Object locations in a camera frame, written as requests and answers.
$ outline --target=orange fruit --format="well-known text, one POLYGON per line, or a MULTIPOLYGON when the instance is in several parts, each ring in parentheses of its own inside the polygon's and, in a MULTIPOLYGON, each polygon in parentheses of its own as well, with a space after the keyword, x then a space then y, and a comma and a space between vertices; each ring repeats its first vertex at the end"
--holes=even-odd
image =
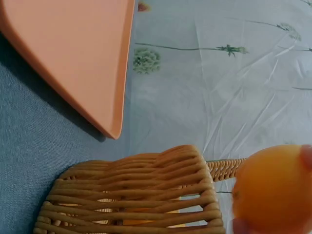
POLYGON ((261 150, 239 167, 232 190, 233 213, 264 234, 312 230, 310 146, 280 145, 261 150))

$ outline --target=pink plastic tray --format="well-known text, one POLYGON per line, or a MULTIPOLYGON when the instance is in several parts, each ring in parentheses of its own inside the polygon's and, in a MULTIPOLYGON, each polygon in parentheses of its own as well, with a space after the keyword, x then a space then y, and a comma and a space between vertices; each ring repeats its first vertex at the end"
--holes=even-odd
POLYGON ((0 29, 108 137, 122 128, 135 0, 0 0, 0 29))

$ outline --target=floral tablecloth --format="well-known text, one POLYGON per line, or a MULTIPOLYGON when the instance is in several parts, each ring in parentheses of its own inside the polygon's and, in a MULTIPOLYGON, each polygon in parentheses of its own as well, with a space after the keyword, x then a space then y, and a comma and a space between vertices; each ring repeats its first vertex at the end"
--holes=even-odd
MULTIPOLYGON (((131 153, 195 144, 207 160, 312 142, 312 1, 145 0, 131 153)), ((233 181, 216 184, 230 233, 233 181)))

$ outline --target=blue carpet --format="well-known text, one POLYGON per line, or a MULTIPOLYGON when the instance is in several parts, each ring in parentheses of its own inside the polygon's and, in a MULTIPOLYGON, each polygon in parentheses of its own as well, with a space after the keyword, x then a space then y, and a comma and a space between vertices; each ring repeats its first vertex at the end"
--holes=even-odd
POLYGON ((117 141, 105 139, 0 35, 1 234, 32 233, 53 181, 69 166, 128 155, 131 70, 129 66, 122 135, 117 141))

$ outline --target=wicker basket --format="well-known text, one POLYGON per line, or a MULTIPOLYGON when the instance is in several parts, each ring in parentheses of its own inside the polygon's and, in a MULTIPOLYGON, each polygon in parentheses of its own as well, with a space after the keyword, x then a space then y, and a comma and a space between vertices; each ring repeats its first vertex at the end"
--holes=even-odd
POLYGON ((115 162, 79 163, 55 181, 34 233, 224 234, 213 181, 234 177, 241 162, 205 162, 194 146, 185 145, 115 162), (194 206, 198 212, 179 212, 194 206), (185 225, 202 220, 207 223, 185 225))

